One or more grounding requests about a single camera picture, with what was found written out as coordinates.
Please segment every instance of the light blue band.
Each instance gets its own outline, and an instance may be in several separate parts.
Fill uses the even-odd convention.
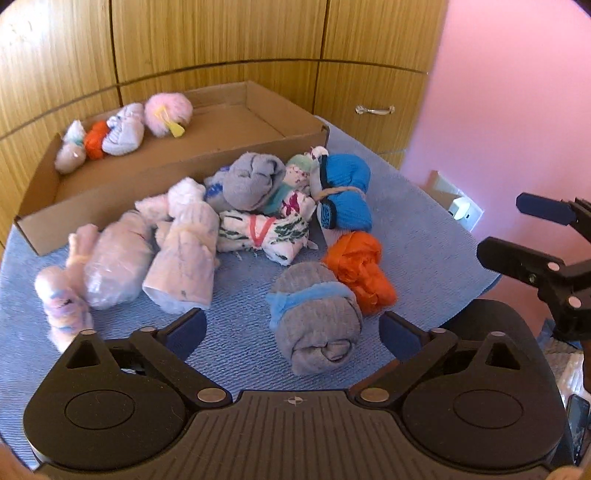
[[[273,331],[277,330],[281,317],[283,317],[287,310],[310,300],[324,300],[330,297],[344,297],[354,300],[355,294],[349,287],[338,281],[316,283],[311,287],[296,291],[295,293],[283,293],[280,291],[268,293],[266,300],[271,308],[269,328]]]

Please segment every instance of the drawer handle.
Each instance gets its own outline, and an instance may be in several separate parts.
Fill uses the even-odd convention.
[[[355,112],[358,115],[363,115],[364,113],[371,113],[372,115],[391,115],[394,113],[396,108],[394,105],[390,105],[388,108],[384,110],[376,110],[374,108],[365,108],[363,105],[358,105],[355,107]]]

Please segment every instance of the electrical outlet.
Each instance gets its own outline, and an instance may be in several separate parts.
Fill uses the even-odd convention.
[[[462,225],[466,230],[471,232],[484,211],[463,191],[457,188],[453,183],[451,183],[448,179],[446,179],[441,172],[437,172],[436,178],[431,185],[430,195],[437,200],[437,192],[445,193],[445,194],[452,194],[466,198],[470,202],[470,208],[466,212],[466,215],[459,219],[458,222]]]

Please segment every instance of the wooden cabinet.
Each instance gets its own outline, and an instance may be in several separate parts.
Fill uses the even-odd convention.
[[[389,67],[320,63],[314,113],[343,129],[376,153],[406,148],[427,75]],[[359,115],[355,108],[395,108],[390,115]]]
[[[446,5],[15,0],[0,16],[0,244],[57,131],[162,91],[253,80],[400,166]]]
[[[115,88],[48,113],[0,140],[0,242],[4,243],[22,196],[54,135],[72,120],[116,109]]]
[[[116,83],[108,0],[16,0],[0,15],[0,138]]]
[[[446,0],[331,0],[324,59],[428,72]]]
[[[387,161],[390,165],[394,168],[400,169],[402,162],[404,161],[404,156],[406,155],[406,151],[402,150],[400,152],[394,153],[382,153],[380,157],[382,157],[385,161]]]
[[[326,0],[112,0],[119,80],[241,60],[318,59]]]
[[[317,61],[305,60],[202,67],[131,83],[121,87],[121,96],[124,103],[140,102],[157,92],[183,92],[220,83],[253,80],[311,112],[317,69]]]

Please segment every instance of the cardboard tray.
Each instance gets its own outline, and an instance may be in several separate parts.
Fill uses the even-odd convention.
[[[270,153],[287,161],[328,140],[324,123],[254,82],[190,90],[185,95],[194,111],[182,137],[156,138],[146,128],[135,152],[87,160],[69,175],[54,168],[61,147],[61,135],[56,134],[14,219],[38,255],[67,244],[68,234],[82,225],[94,223],[103,229],[134,208],[136,200],[164,193],[187,176],[202,182],[244,152]],[[83,123],[88,128],[116,112]]]

